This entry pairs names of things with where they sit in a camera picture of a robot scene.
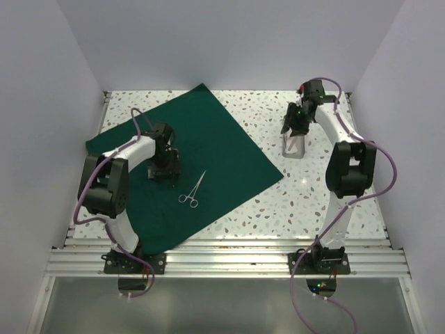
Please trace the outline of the metal tray tin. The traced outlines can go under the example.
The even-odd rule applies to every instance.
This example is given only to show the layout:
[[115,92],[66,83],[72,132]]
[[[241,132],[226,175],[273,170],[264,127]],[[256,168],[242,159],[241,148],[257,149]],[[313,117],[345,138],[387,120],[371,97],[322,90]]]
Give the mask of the metal tray tin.
[[305,136],[284,134],[282,137],[282,156],[289,159],[302,159],[304,155]]

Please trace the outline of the fine straight tweezers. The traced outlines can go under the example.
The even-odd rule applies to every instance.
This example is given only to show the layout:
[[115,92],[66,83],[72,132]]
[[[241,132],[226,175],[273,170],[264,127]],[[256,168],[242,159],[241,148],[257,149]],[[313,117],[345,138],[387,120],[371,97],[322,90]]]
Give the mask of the fine straight tweezers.
[[292,139],[293,139],[293,143],[294,143],[292,151],[299,152],[300,151],[300,137],[294,136]]

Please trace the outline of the steel hemostat forceps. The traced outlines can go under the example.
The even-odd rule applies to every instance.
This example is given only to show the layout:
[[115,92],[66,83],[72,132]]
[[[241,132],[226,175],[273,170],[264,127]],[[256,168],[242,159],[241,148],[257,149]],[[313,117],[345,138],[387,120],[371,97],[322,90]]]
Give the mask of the steel hemostat forceps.
[[200,175],[200,178],[198,179],[195,186],[191,189],[189,194],[179,195],[178,202],[185,203],[185,202],[189,201],[190,208],[192,208],[192,209],[195,209],[199,205],[199,201],[195,198],[195,196],[196,196],[197,190],[199,189],[199,187],[202,183],[202,180],[204,179],[205,174],[206,174],[206,171],[204,171]]

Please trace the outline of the green surgical cloth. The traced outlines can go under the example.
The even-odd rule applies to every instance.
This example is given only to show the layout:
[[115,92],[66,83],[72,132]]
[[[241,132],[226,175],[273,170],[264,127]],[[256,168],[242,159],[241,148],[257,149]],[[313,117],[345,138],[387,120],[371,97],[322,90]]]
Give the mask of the green surgical cloth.
[[[174,188],[172,180],[149,179],[145,162],[129,174],[127,214],[148,255],[174,248],[283,178],[203,84],[136,119],[143,131],[169,124],[181,164]],[[204,171],[195,196],[199,205],[178,202]]]

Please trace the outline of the curved-tip tweezers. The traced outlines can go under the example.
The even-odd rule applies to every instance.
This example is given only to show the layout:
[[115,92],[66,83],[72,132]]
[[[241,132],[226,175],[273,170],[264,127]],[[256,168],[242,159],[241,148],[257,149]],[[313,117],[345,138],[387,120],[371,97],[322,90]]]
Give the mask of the curved-tip tweezers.
[[286,142],[286,144],[287,144],[287,151],[288,151],[288,152],[292,151],[293,146],[294,146],[293,139],[292,139],[292,138],[289,139],[289,140]]

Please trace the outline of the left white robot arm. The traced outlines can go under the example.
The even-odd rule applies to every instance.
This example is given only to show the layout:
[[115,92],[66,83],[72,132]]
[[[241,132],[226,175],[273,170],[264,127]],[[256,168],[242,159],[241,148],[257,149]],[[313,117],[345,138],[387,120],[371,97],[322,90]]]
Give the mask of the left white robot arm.
[[175,181],[181,173],[179,152],[172,147],[175,132],[170,125],[158,122],[149,131],[136,130],[137,134],[120,147],[86,157],[73,216],[76,225],[91,221],[104,224],[111,240],[105,261],[129,273],[149,267],[127,214],[130,172],[145,162],[148,178],[155,182]]

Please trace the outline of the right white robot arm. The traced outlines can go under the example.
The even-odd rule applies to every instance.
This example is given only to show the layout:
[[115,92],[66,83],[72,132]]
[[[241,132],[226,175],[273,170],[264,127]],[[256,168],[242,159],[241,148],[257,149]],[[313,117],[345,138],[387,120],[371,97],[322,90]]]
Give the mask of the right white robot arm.
[[288,255],[289,270],[297,275],[349,274],[346,232],[357,200],[372,185],[376,149],[341,117],[340,97],[325,92],[322,78],[304,82],[297,94],[283,119],[282,154],[290,159],[303,158],[310,125],[320,125],[332,144],[325,171],[330,197],[321,231],[308,249]]

